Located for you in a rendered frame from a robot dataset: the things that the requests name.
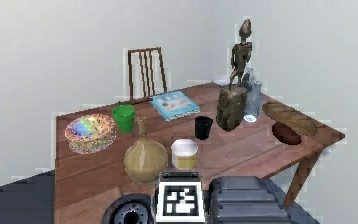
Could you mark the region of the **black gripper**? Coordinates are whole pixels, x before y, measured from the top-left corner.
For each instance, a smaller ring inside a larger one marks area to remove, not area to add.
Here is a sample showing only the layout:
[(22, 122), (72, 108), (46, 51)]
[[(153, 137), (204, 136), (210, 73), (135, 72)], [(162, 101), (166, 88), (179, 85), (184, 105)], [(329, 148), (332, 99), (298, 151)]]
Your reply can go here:
[(140, 193), (121, 196), (105, 210), (101, 224), (155, 224), (151, 196)]

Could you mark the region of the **brown bread loaf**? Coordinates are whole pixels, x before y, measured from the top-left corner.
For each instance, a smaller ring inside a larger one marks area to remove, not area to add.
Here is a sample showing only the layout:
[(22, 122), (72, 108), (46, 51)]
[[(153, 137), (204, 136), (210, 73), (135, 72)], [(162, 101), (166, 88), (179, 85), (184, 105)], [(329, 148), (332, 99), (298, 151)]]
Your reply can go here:
[(267, 102), (262, 107), (264, 113), (271, 119), (283, 123), (298, 134), (314, 136), (318, 128), (312, 118), (292, 107), (277, 102)]

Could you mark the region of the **bronze figure statue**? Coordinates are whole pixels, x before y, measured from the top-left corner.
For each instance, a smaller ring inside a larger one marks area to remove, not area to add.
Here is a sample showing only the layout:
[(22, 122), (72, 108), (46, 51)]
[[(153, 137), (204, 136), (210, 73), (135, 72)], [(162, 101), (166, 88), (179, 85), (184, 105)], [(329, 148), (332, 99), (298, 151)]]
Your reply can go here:
[(243, 120), (247, 90), (242, 87), (242, 79), (251, 59), (252, 43), (247, 41), (251, 34), (251, 20), (246, 19), (239, 29), (240, 42), (232, 48), (229, 83), (219, 92), (216, 121), (227, 132), (234, 130)]

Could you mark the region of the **black cup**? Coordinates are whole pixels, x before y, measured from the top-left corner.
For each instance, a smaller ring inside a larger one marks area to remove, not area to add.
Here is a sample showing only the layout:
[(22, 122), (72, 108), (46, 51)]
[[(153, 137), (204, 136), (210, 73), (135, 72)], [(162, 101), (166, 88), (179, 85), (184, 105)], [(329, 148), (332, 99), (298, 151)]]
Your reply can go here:
[(213, 119), (207, 116), (195, 118), (195, 137), (199, 140), (206, 140), (210, 135)]

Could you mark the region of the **white and yellow cup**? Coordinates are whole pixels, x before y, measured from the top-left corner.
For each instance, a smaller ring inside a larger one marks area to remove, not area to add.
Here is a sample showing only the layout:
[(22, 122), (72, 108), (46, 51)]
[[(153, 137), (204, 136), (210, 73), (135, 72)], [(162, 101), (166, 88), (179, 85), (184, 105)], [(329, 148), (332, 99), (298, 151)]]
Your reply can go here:
[(191, 139), (178, 139), (171, 145), (172, 164), (179, 170), (193, 169), (197, 163), (198, 145)]

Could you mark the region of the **multicoloured speckled bowl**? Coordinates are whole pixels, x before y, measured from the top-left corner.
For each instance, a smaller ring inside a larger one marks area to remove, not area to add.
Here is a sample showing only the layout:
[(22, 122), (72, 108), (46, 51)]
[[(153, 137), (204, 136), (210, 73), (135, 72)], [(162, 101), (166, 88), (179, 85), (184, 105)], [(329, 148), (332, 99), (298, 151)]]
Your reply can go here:
[(65, 137), (73, 152), (96, 153), (106, 149), (115, 140), (115, 122), (105, 114), (84, 115), (67, 125)]

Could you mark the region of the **tan round vase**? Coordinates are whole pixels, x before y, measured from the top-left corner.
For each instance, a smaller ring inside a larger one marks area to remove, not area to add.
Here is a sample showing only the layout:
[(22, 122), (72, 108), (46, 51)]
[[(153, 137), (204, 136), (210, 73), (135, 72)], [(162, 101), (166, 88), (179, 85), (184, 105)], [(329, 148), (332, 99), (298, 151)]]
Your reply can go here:
[(135, 182), (153, 182), (166, 170), (168, 153), (161, 143), (148, 136), (145, 117), (138, 118), (138, 129), (139, 139), (124, 156), (125, 171)]

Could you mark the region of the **brown wooden table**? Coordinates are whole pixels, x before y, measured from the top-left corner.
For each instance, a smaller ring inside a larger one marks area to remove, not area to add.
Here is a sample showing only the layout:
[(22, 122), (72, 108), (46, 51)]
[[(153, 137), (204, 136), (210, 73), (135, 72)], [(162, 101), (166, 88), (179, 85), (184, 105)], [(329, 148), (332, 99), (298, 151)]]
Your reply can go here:
[[(56, 119), (55, 224), (101, 224), (106, 208), (117, 198), (141, 192), (151, 194), (154, 184), (138, 184), (125, 172), (123, 157), (138, 140), (138, 132), (117, 133), (115, 141), (94, 154), (75, 154), (64, 136), (67, 125), (93, 113), (109, 115), (111, 105), (75, 112)], [(299, 145), (280, 143), (272, 134), (274, 121), (262, 114), (255, 123), (242, 123), (231, 132), (214, 125), (210, 137), (197, 142), (195, 170), (204, 187), (218, 176), (251, 175), (261, 179), (297, 165), (287, 195), (281, 201), (290, 207), (322, 151), (342, 140), (344, 134), (317, 121), (317, 134), (304, 136)]]

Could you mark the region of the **dark red bowl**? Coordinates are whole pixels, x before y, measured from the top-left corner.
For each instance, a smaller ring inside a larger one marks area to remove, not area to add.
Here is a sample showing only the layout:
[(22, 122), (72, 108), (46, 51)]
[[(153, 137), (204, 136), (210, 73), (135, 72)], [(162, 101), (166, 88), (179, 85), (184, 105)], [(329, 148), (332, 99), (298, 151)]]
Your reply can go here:
[(299, 134), (280, 122), (272, 126), (272, 133), (280, 142), (287, 145), (298, 145), (302, 142)]

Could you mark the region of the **clear glass bottle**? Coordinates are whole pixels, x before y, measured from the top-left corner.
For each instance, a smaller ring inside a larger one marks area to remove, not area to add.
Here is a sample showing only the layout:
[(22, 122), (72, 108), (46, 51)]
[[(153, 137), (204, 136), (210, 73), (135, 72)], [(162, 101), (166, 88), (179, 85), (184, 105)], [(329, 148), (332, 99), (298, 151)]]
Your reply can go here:
[(262, 82), (254, 76), (254, 68), (248, 66), (243, 77), (243, 87), (247, 90), (244, 120), (249, 123), (257, 121), (263, 105)]

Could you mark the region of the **green cup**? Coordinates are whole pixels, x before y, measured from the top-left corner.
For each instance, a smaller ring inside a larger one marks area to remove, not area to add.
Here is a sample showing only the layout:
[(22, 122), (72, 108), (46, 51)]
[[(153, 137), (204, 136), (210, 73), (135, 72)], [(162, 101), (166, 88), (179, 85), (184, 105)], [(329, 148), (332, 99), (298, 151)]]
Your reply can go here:
[(132, 105), (122, 104), (112, 110), (112, 116), (122, 133), (131, 133), (135, 117), (135, 109)]

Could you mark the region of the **blue book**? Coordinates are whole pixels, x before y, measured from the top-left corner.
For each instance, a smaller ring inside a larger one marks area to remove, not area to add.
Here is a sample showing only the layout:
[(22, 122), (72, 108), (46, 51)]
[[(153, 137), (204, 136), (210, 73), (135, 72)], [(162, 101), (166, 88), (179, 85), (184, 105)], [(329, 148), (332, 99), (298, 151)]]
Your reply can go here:
[(172, 121), (200, 112), (200, 107), (181, 91), (153, 96), (151, 104), (165, 121)]

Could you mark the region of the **brown wooden chair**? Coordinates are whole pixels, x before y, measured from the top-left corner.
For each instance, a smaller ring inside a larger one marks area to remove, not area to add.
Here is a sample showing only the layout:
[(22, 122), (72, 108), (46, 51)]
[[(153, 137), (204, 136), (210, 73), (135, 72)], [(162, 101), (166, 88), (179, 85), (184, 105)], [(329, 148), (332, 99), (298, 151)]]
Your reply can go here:
[(138, 56), (138, 65), (140, 71), (140, 78), (142, 82), (142, 91), (144, 97), (149, 97), (156, 94), (155, 89), (155, 71), (153, 69), (153, 52), (157, 53), (159, 61), (159, 70), (162, 81), (163, 92), (167, 92), (167, 80), (163, 62), (162, 48), (143, 48), (143, 49), (130, 49), (127, 51), (127, 67), (128, 67), (128, 84), (130, 98), (134, 98), (134, 82), (133, 82), (133, 64), (132, 56)]

